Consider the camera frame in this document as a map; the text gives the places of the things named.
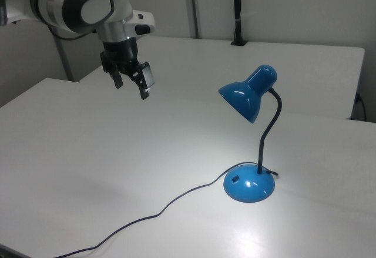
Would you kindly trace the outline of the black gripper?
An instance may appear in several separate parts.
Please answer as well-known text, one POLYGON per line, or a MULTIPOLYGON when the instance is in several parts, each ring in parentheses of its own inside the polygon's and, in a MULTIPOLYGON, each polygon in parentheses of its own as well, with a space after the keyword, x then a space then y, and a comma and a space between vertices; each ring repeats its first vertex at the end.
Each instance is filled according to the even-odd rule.
POLYGON ((115 88, 123 86, 120 73, 130 75, 130 79, 138 86, 140 97, 145 100, 149 89, 154 85, 154 77, 149 63, 139 63, 136 38, 121 42, 103 42, 104 51, 100 54, 103 70, 114 81, 115 88))

